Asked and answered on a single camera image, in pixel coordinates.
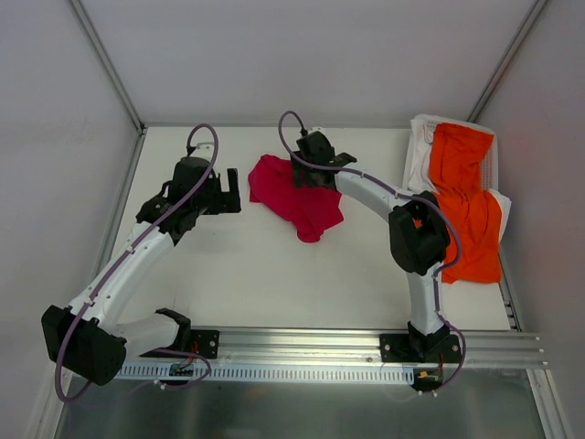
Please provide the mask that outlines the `magenta t shirt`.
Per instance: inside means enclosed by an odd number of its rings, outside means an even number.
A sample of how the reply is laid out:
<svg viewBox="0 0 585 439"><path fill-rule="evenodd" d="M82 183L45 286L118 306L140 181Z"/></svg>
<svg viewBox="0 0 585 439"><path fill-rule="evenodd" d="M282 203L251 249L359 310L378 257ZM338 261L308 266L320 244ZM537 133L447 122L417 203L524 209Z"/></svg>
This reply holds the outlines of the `magenta t shirt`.
<svg viewBox="0 0 585 439"><path fill-rule="evenodd" d="M260 203L290 222L304 243L321 240L344 221L341 195L323 187L296 187L290 160L262 155L248 174L250 202Z"/></svg>

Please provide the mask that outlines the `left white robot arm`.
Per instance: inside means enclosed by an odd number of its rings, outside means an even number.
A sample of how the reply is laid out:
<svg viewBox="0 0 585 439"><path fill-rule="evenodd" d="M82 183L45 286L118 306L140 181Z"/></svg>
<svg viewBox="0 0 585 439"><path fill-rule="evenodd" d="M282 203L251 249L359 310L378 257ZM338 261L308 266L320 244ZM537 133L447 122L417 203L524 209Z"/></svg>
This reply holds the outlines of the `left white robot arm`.
<svg viewBox="0 0 585 439"><path fill-rule="evenodd" d="M49 358L89 383L105 385L125 360L162 348L172 357L195 352L188 317L159 308L123 324L123 310L149 271L197 224L202 215L239 213L239 174L227 171L227 189L205 158L185 156L171 180L147 200L120 252L65 307L41 317Z"/></svg>

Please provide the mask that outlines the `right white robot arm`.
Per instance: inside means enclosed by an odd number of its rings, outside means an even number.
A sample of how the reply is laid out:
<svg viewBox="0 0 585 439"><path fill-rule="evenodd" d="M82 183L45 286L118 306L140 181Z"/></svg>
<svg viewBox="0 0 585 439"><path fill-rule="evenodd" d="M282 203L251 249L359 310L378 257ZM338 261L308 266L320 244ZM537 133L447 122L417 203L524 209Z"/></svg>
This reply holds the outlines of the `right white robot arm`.
<svg viewBox="0 0 585 439"><path fill-rule="evenodd" d="M371 176L356 158L337 154L320 131L300 130L291 152L296 187L322 187L358 201L388 224L390 254L409 286L408 335L399 357L436 361L451 330L441 315L441 269L451 244L448 223L429 191L411 193Z"/></svg>

